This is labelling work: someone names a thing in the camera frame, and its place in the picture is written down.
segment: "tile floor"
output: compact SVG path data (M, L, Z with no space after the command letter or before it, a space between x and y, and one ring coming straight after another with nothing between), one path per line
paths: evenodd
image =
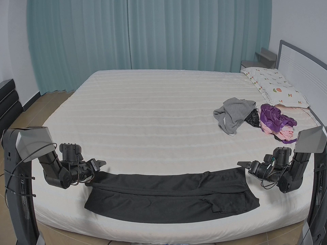
M65 101L73 92L54 92L41 96L32 106L23 112L11 128L27 127L32 125L42 126L48 117ZM3 171L3 149L0 147L0 174ZM0 244L14 245L16 242L15 233L11 224L9 211L5 205L4 177L0 177ZM250 236L243 239L219 242L216 245L295 245L297 243L303 222L283 227L267 233ZM85 236L69 231L53 228L38 223L39 229L44 235L47 245L130 245L128 242L110 241L95 237Z

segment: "headboard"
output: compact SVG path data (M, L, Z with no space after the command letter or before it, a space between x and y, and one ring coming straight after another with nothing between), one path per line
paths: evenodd
M307 98L310 111L327 125L327 64L302 49L280 41L276 69Z

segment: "curtain fold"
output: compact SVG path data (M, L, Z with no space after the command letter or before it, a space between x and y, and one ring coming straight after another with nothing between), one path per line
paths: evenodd
M271 0L28 0L41 94L110 69L239 72L268 48Z
M27 33L41 94L131 69L127 0L28 0Z

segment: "gray towel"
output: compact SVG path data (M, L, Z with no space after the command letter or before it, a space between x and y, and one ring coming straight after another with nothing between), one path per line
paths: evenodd
M235 97L223 102L223 106L214 110L214 117L225 133L234 136L237 128L255 108L255 101L239 100Z

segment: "floral pillow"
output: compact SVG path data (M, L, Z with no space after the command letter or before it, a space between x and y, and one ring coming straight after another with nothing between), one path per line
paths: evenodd
M241 72L252 81L270 105L302 108L310 106L301 92L290 85L277 69L248 67Z

